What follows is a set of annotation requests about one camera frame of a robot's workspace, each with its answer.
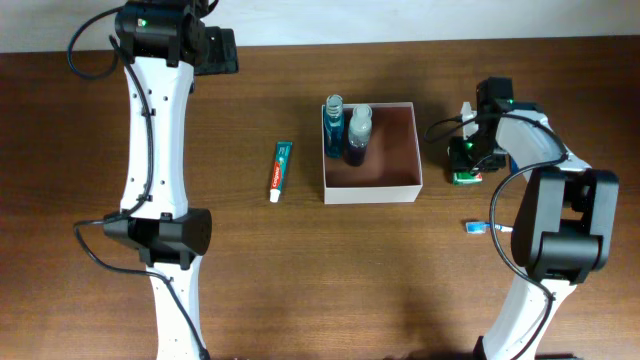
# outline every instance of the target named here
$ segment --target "toothpaste tube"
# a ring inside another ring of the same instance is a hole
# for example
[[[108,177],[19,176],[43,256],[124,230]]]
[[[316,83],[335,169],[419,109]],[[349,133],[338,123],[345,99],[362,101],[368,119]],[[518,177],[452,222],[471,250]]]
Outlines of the toothpaste tube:
[[[484,234],[489,230],[491,224],[484,221],[470,221],[466,223],[467,234]],[[510,226],[496,224],[496,230],[501,232],[512,232],[513,228]]]
[[[269,200],[277,203],[282,193],[282,183],[287,173],[287,162],[289,161],[289,153],[291,153],[290,141],[278,141],[276,144],[276,160],[273,165],[273,177],[271,178],[271,190],[269,191]]]

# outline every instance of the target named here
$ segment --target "toothpaste cap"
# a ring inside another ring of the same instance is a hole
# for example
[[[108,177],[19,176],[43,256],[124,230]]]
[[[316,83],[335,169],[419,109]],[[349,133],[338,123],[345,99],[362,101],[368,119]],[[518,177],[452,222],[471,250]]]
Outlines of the toothpaste cap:
[[[272,203],[277,203],[278,202],[278,198],[280,198],[280,190],[271,189],[271,191],[269,193],[270,193],[269,201],[271,201]]]

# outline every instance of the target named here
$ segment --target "teal toothpaste tube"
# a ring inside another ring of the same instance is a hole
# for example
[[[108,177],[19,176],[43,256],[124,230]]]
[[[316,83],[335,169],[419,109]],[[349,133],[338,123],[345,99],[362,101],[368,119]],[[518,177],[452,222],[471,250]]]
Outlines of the teal toothpaste tube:
[[[269,200],[272,203],[277,203],[282,193],[282,184],[287,173],[287,163],[292,146],[293,143],[290,141],[278,141],[276,144],[276,159],[271,177],[271,190],[269,191]]]

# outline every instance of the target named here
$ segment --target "wooden table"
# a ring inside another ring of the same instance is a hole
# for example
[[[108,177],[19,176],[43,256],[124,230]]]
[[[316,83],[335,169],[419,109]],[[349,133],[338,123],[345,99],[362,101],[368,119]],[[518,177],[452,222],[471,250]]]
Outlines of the wooden table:
[[[255,359],[417,358],[469,352],[496,319],[513,275],[487,219],[506,171],[480,186],[447,181],[446,143],[421,144],[415,204],[325,206],[319,107],[412,101],[420,132],[475,103],[490,75],[542,104],[566,144],[620,177],[608,265],[563,304],[540,352],[636,359],[640,351],[640,38],[492,40],[242,48],[241,73],[197,79],[189,98],[185,181],[213,214],[200,274],[212,355]],[[111,54],[81,53],[98,71]],[[122,71],[73,76],[61,53],[0,56],[0,357],[152,359],[149,280],[93,264],[71,232],[117,209],[126,180],[129,107]],[[268,201],[275,142],[296,145],[283,201]],[[525,182],[499,204],[510,223]],[[87,233],[107,262],[137,254]]]

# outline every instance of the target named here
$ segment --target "red label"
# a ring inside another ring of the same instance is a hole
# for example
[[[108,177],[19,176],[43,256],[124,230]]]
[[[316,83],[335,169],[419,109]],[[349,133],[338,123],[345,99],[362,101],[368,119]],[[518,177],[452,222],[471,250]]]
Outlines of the red label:
[[[276,161],[273,167],[273,179],[271,179],[271,188],[277,189],[280,186],[280,180],[282,180],[282,171],[280,170],[280,164]]]

